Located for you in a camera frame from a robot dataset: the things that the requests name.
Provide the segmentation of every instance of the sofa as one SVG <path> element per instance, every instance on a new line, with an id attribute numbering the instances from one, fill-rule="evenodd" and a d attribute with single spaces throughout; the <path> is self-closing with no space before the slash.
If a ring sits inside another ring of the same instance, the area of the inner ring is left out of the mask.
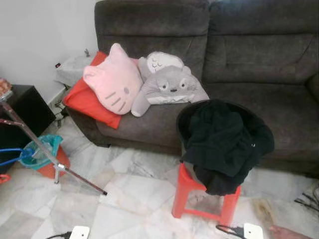
<path id="1" fill-rule="evenodd" d="M 270 127 L 260 167 L 319 177 L 318 0 L 104 0 L 95 6 L 100 51 L 180 57 L 211 99 L 242 105 Z M 97 146 L 180 154 L 176 117 L 187 104 L 153 105 L 117 130 L 68 108 Z"/>

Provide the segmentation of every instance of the sofa backrest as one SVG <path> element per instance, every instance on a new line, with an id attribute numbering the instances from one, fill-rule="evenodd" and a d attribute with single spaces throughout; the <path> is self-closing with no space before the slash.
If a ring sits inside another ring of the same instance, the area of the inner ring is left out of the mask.
<path id="1" fill-rule="evenodd" d="M 105 0 L 96 3 L 100 51 L 118 42 L 133 58 L 163 51 L 201 79 L 209 23 L 206 0 Z"/>
<path id="2" fill-rule="evenodd" d="M 318 0 L 211 0 L 203 83 L 303 84 L 318 72 Z"/>

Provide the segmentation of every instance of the person's foot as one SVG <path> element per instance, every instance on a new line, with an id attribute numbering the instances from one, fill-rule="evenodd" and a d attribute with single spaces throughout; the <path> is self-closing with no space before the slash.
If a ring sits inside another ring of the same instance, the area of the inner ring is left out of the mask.
<path id="1" fill-rule="evenodd" d="M 311 239 L 302 234 L 278 226 L 272 226 L 269 230 L 273 233 L 275 239 Z"/>

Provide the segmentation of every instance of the sofa armrest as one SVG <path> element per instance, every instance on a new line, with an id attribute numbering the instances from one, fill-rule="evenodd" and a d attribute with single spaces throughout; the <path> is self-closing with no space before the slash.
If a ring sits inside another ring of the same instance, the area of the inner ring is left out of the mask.
<path id="1" fill-rule="evenodd" d="M 319 103 L 319 73 L 312 76 L 306 83 L 306 87 Z"/>

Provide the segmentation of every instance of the stool leg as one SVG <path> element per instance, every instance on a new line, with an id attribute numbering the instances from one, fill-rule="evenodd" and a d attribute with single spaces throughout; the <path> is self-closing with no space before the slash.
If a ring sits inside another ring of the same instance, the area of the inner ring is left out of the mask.
<path id="1" fill-rule="evenodd" d="M 241 188 L 238 187 L 235 194 L 226 195 L 224 197 L 224 204 L 221 211 L 219 223 L 224 226 L 229 226 L 233 220 L 237 201 L 240 195 Z"/>
<path id="2" fill-rule="evenodd" d="M 183 214 L 184 208 L 187 202 L 188 194 L 189 194 L 189 189 L 187 187 L 183 187 L 183 185 L 181 184 L 177 185 L 173 209 L 171 212 L 173 217 L 180 218 L 181 215 Z"/>

